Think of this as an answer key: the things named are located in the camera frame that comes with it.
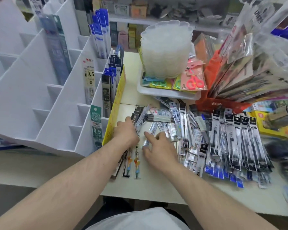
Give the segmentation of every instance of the scissors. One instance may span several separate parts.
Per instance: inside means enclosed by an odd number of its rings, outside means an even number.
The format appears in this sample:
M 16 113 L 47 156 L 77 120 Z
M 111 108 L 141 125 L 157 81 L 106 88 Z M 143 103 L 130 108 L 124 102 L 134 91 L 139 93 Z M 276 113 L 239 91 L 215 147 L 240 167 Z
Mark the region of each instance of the scissors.
M 203 80 L 199 79 L 196 75 L 191 76 L 186 85 L 188 89 L 203 88 L 205 86 Z

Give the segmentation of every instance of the white table surface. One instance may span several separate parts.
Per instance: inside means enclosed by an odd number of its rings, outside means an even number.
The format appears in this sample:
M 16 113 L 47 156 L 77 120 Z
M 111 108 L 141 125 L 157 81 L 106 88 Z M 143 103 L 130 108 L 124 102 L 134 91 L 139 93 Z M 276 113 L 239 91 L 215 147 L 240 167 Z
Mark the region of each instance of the white table surface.
M 141 63 L 139 55 L 126 52 L 124 63 L 127 82 L 119 108 L 118 121 L 130 116 L 137 104 L 159 106 L 154 98 L 141 95 L 136 91 L 138 68 Z M 145 123 L 142 132 L 147 131 L 149 127 L 150 123 Z M 141 135 L 140 143 L 143 141 L 144 136 Z M 109 182 L 101 194 L 185 204 L 166 178 L 147 164 L 142 152 L 140 152 L 140 159 L 140 179 L 122 177 L 123 170 L 121 169 L 117 179 L 114 182 Z M 0 184 L 39 187 L 79 160 L 79 158 L 0 152 Z M 288 183 L 279 174 L 277 164 L 271 173 L 272 184 L 267 189 L 259 189 L 255 182 L 246 182 L 244 189 L 238 189 L 235 184 L 230 182 L 208 176 L 204 176 L 204 179 L 257 213 L 288 216 L 288 203 L 282 194 L 282 187 Z

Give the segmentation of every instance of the finger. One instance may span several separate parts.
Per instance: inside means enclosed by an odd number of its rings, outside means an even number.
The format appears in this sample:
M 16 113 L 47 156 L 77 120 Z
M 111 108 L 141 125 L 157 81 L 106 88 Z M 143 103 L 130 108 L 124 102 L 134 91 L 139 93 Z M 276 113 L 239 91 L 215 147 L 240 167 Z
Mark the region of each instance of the finger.
M 159 132 L 157 135 L 156 135 L 156 139 L 159 140 L 159 139 L 166 139 L 166 135 L 165 135 L 165 132 L 164 131 L 161 131 Z
M 157 139 L 147 131 L 144 132 L 144 135 L 151 144 L 154 144 L 157 141 Z
M 146 157 L 146 159 L 148 159 L 150 157 L 150 154 L 151 154 L 151 151 L 150 151 L 149 147 L 148 146 L 144 146 L 142 149 L 143 149 L 144 156 Z
M 125 122 L 132 122 L 131 117 L 127 116 L 126 119 L 125 119 Z

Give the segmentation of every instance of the yellow package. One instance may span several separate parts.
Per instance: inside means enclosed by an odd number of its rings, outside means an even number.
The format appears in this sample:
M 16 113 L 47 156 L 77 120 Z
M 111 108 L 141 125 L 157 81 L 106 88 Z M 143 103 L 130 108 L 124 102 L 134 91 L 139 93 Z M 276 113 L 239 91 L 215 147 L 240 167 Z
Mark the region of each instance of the yellow package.
M 288 138 L 288 126 L 281 127 L 278 131 L 269 129 L 264 121 L 264 118 L 268 113 L 263 111 L 253 111 L 252 115 L 257 119 L 257 127 L 260 134 L 278 138 Z
M 163 88 L 163 89 L 172 89 L 172 83 L 169 79 L 164 81 L 152 81 L 149 85 L 151 88 Z
M 176 77 L 176 79 L 175 79 L 175 83 L 173 85 L 174 90 L 196 94 L 197 91 L 180 90 L 180 82 L 181 82 L 181 74 L 178 77 Z

